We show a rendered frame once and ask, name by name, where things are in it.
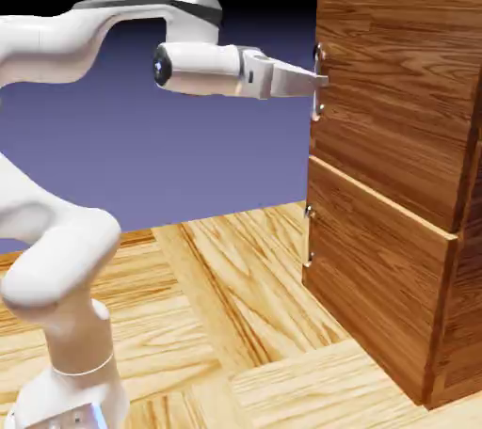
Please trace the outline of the small wooden cabinet door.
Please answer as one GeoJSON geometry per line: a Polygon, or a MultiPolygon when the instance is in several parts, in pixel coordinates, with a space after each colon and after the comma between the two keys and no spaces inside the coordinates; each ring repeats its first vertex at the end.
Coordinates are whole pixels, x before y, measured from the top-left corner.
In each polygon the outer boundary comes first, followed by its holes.
{"type": "Polygon", "coordinates": [[[458,238],[312,156],[305,287],[417,404],[434,384],[458,238]]]}

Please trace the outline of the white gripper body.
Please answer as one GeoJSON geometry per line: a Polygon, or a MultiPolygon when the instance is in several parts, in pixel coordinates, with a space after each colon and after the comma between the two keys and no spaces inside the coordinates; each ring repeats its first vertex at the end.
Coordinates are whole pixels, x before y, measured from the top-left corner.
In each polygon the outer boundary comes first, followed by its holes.
{"type": "Polygon", "coordinates": [[[273,64],[270,95],[274,98],[311,97],[329,85],[326,75],[276,60],[273,64]]]}

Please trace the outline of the brown wooden cabinet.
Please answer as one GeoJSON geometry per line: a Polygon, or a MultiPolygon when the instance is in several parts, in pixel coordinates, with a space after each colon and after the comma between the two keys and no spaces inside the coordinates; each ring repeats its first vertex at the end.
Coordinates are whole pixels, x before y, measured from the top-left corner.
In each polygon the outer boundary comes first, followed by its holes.
{"type": "MultiPolygon", "coordinates": [[[[342,171],[313,151],[313,128],[320,120],[312,121],[310,157],[314,156],[342,171]]],[[[442,334],[434,364],[433,389],[427,404],[423,405],[428,408],[482,390],[482,112],[476,128],[477,137],[461,222],[454,232],[444,230],[457,236],[458,247],[443,306],[442,334]]]]}

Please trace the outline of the long silver door handle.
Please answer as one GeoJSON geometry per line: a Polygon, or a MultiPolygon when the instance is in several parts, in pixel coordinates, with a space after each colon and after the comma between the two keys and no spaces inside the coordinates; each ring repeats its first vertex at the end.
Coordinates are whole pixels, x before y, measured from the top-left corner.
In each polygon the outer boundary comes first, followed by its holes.
{"type": "MultiPolygon", "coordinates": [[[[325,59],[326,54],[323,50],[322,43],[318,42],[313,48],[313,71],[319,74],[321,63],[325,59]]],[[[325,106],[320,102],[319,90],[316,89],[313,94],[313,109],[311,114],[311,121],[318,122],[321,119],[325,106]]]]}

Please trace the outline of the large wooden cabinet door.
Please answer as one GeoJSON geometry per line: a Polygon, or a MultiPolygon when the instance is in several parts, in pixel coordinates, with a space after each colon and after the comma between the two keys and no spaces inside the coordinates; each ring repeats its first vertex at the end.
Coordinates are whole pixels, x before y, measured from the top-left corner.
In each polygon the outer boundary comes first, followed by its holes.
{"type": "Polygon", "coordinates": [[[458,230],[482,112],[482,0],[317,0],[329,85],[313,151],[458,230]]]}

